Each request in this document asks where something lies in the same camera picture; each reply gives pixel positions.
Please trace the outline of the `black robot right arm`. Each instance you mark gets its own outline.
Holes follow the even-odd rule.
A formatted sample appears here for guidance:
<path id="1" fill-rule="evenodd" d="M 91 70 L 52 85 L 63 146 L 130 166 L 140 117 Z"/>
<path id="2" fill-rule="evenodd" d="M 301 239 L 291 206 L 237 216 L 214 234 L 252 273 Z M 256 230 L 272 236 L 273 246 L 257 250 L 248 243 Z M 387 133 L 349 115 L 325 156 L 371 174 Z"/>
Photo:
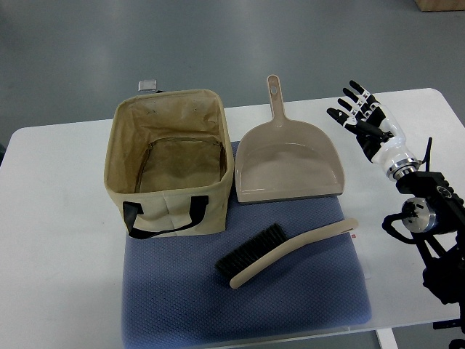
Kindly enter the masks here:
<path id="1" fill-rule="evenodd" d="M 459 318 L 434 322 L 433 328 L 463 331 L 464 200 L 442 173 L 430 170 L 431 147 L 429 138 L 423 160 L 407 158 L 389 168 L 397 190 L 412 197 L 381 226 L 393 238 L 417 247 L 425 265 L 423 286 L 442 304 L 458 304 Z"/>

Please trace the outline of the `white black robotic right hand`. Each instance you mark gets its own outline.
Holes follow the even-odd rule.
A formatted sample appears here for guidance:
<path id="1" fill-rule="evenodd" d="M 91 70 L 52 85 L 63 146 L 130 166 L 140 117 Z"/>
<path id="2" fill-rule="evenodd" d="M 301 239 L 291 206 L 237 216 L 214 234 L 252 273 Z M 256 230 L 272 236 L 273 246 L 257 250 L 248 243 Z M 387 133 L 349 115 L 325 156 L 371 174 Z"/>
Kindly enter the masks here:
<path id="1" fill-rule="evenodd" d="M 405 133 L 390 110 L 356 81 L 349 85 L 343 89 L 345 97 L 338 99 L 340 107 L 328 108 L 327 114 L 355 135 L 365 157 L 391 181 L 418 171 L 421 161 L 408 150 Z"/>

